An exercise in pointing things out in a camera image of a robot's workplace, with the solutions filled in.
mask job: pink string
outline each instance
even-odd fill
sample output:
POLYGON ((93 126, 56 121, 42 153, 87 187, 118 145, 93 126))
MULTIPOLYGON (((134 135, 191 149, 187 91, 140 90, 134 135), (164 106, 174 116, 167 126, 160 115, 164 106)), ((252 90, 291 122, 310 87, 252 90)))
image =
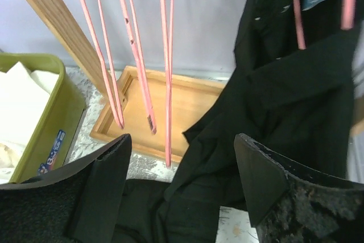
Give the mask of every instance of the pink string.
POLYGON ((164 62, 166 68, 166 166, 171 166, 172 157, 172 46, 173 46, 173 8, 174 0, 171 0, 169 11, 169 37, 167 35, 166 0, 160 0, 160 12, 162 16, 162 34, 164 62))
POLYGON ((109 98, 110 101, 110 106, 111 106, 111 112, 113 113, 115 122, 117 123, 117 125, 120 128, 124 128, 124 117, 123 117, 123 113, 122 113, 122 108, 121 108, 121 104, 120 104, 120 97, 119 97, 119 93, 118 93, 118 89, 117 89, 117 85, 116 85, 116 77, 115 77, 115 72, 114 72, 114 67, 112 65, 113 61, 111 59, 111 54, 110 54, 110 49, 109 49, 109 42, 107 39, 107 34, 106 34, 106 28, 105 28, 105 22, 104 18, 102 16, 102 12, 101 12, 101 4, 100 4, 100 0, 98 0, 98 4, 99 4, 99 8, 100 8, 100 16, 101 16, 101 21, 102 21, 102 30, 104 32, 104 38, 105 38, 105 43, 106 43, 106 48, 107 48, 107 55, 109 58, 109 63, 110 63, 110 70, 111 70, 111 79, 113 81, 113 88, 114 88, 114 93, 115 93, 115 97, 116 97, 116 102, 117 102, 117 108, 115 107, 115 101, 114 101, 114 97, 113 97, 113 93, 111 91, 111 87, 110 87, 110 83, 109 83, 109 79, 108 79, 108 72, 106 69, 106 65, 105 65, 105 59, 104 56, 102 55, 101 49, 100 49, 100 45, 98 44, 98 40, 96 37, 96 33, 91 21, 91 17, 89 14, 89 11, 87 9, 87 5, 85 0, 80 0, 81 2, 81 6, 83 9, 83 12, 85 14, 85 18, 86 18, 86 22, 87 25, 89 27, 90 33, 91 33, 91 37, 92 37, 92 41, 93 44, 96 48, 96 52, 101 64, 101 71, 102 71, 102 77, 104 78, 104 83, 105 83, 105 87, 106 87, 106 92, 107 92, 107 96, 109 98))
MULTIPOLYGON (((306 49, 304 30, 301 17, 300 0, 293 0, 293 11, 295 14, 296 35, 298 48, 306 49)), ((342 0, 341 29, 349 30, 354 26, 355 0, 342 0)))
POLYGON ((130 19, 127 13, 127 7, 125 0, 119 0, 125 20, 126 30, 129 37, 131 50, 134 55, 137 71, 138 71, 138 80, 140 84, 140 88, 142 90, 143 95, 143 102, 146 107, 147 112, 147 119, 151 128, 151 131, 153 134, 156 133, 156 121, 155 121, 155 115, 153 110, 153 104, 151 100, 150 90, 148 86, 147 76, 146 76, 146 69, 144 64, 144 58, 143 58, 143 51, 142 51, 142 44, 140 41, 140 35, 139 35, 139 29, 137 24, 137 16, 135 15, 135 9, 133 0, 129 0, 130 6, 131 6, 131 14, 133 16, 133 24, 135 27, 135 34, 136 34, 136 41, 134 40, 133 36, 133 30, 131 27, 130 19))

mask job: hanging strap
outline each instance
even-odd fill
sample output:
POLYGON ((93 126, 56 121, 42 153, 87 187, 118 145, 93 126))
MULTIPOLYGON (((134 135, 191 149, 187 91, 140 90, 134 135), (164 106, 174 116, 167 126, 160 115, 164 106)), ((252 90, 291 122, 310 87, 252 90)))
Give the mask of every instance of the hanging strap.
POLYGON ((108 96, 109 101, 110 101, 111 111, 113 113, 115 122, 117 123, 117 125, 119 127, 121 127, 123 129, 124 125, 125 125, 124 124, 124 117, 123 117, 123 113, 122 113, 120 97, 119 97, 118 88, 117 88, 117 80, 116 80, 116 76, 115 76, 115 72, 114 72, 113 61, 111 59, 109 41, 107 39, 105 22, 104 22, 104 17, 102 15, 100 0, 98 0, 98 5, 99 5, 99 10, 100 10, 101 22, 102 22, 102 30, 103 30, 103 33, 104 33, 104 38, 105 38, 105 43, 106 43, 107 56, 109 58, 109 64, 110 64, 110 70, 111 70, 111 79, 112 79, 112 82, 113 82, 113 88, 114 88, 114 94, 115 94, 115 100, 116 100, 116 107, 115 107, 113 92, 111 91, 109 79, 107 77, 108 72, 107 72, 107 69, 106 69, 105 59, 104 59, 104 56, 102 55, 100 45, 98 44, 95 29, 93 27, 90 14, 89 14, 89 11, 87 9, 86 1, 85 0, 80 0, 80 2, 81 2, 83 12, 85 14, 87 25, 88 25, 90 33, 91 33, 93 44, 95 46, 98 58, 100 60, 102 77, 104 78, 104 83, 105 83, 105 87, 106 87, 107 96, 108 96))
MULTIPOLYGON (((295 14, 296 35, 298 48, 306 49, 304 30, 301 17, 300 0, 293 0, 293 11, 295 14)), ((349 30, 354 26, 355 0, 342 0, 341 29, 349 30)))
POLYGON ((133 30, 132 30, 131 22, 130 22, 130 19, 128 16, 125 0, 120 0, 120 5, 122 8, 122 12, 123 12, 124 20, 125 20, 125 25, 126 25, 127 34, 129 37, 129 42, 131 45, 131 50, 133 52, 135 63, 136 63, 136 68, 138 70, 138 81, 140 83, 140 88, 142 90, 143 101, 144 101, 144 105, 146 107, 148 123, 149 123, 152 133, 155 134, 156 130, 157 130, 156 121, 155 121, 153 104, 152 104, 152 99, 151 99, 147 76, 146 76, 146 69, 145 69, 145 65, 144 65, 144 58, 143 58, 142 44, 140 41, 137 16, 135 15, 133 0, 129 0, 129 2, 130 2, 130 6, 131 6, 131 15, 133 17, 133 24, 134 24, 134 28, 135 28, 136 41, 134 40, 133 30))
POLYGON ((171 0, 169 8, 169 37, 167 35, 167 15, 166 0, 160 0, 160 12, 162 16, 162 33, 164 63, 166 70, 166 166, 171 166, 172 156, 172 47, 173 47, 173 6, 174 0, 171 0))

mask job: granite surface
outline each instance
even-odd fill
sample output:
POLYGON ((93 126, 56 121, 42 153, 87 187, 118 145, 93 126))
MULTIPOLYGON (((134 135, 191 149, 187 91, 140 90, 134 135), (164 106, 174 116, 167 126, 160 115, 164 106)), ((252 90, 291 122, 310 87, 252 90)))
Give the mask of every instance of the granite surface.
MULTIPOLYGON (((80 123, 72 151, 70 151, 68 158, 68 161, 73 161, 88 155, 105 144, 90 137, 92 127, 104 106, 101 103, 101 94, 87 79, 81 69, 67 68, 67 74, 82 92, 87 104, 83 121, 80 123)), ((162 160, 141 155, 133 151, 127 178, 170 182, 172 181, 176 170, 176 164, 172 165, 171 168, 167 168, 162 160)), ((255 229, 250 227, 249 217, 246 212, 227 207, 220 208, 220 220, 216 235, 216 243, 225 242, 259 242, 255 229)))

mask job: green bin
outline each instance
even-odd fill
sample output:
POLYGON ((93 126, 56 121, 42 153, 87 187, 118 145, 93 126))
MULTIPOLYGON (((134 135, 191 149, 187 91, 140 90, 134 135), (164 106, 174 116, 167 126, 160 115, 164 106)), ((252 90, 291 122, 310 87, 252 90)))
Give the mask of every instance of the green bin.
POLYGON ((71 82, 59 58, 49 54, 0 53, 0 71, 7 72, 18 61, 30 71, 49 71, 59 78, 10 179, 12 183, 21 183, 63 165, 86 108, 81 92, 71 82))

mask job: wooden post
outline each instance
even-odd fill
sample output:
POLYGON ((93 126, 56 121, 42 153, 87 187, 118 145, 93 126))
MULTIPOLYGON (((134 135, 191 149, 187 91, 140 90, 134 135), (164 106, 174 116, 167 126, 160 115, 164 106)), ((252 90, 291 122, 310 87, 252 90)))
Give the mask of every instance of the wooden post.
MULTIPOLYGON (((97 53, 63 0, 26 1, 85 72, 88 79, 107 98, 97 53)), ((120 93, 120 96, 122 96, 121 101, 125 106, 127 100, 123 94, 120 93)))

